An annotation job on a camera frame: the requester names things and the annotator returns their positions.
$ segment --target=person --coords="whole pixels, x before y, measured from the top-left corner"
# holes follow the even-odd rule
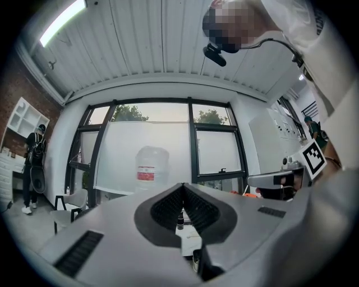
[[[30,208],[30,185],[31,185],[31,167],[32,166],[43,166],[43,155],[46,149],[46,141],[43,139],[45,134],[46,127],[45,125],[41,124],[38,127],[37,132],[32,132],[26,139],[25,147],[27,148],[27,152],[25,153],[25,166],[24,166],[24,174],[22,179],[22,195],[24,197],[24,207],[21,211],[25,214],[31,214]],[[34,147],[42,142],[43,144],[34,150]],[[31,207],[37,208],[38,197],[35,191],[31,194]]]
[[[317,142],[321,151],[324,153],[327,141],[321,136],[319,124],[314,122],[308,115],[304,117],[304,122],[309,128],[310,136]]]
[[[322,175],[327,178],[338,170],[334,162],[344,160],[346,167],[358,166],[357,157],[348,153],[355,148],[353,143],[343,142],[345,129],[338,128],[339,122],[356,128],[356,121],[349,119],[358,119],[358,70],[343,39],[320,9],[306,0],[213,0],[202,29],[211,43],[228,53],[254,44],[266,32],[282,32],[304,61],[302,73],[328,133],[324,156],[330,161]]]

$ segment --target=white chair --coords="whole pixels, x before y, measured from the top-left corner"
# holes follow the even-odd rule
[[[62,228],[70,225],[73,222],[75,212],[82,212],[86,209],[86,200],[88,197],[88,191],[85,189],[78,189],[72,195],[57,195],[55,199],[55,210],[50,214],[54,219],[55,234],[57,233],[57,224]],[[58,199],[61,199],[64,210],[57,210]],[[65,204],[69,203],[75,205],[78,208],[66,210]]]

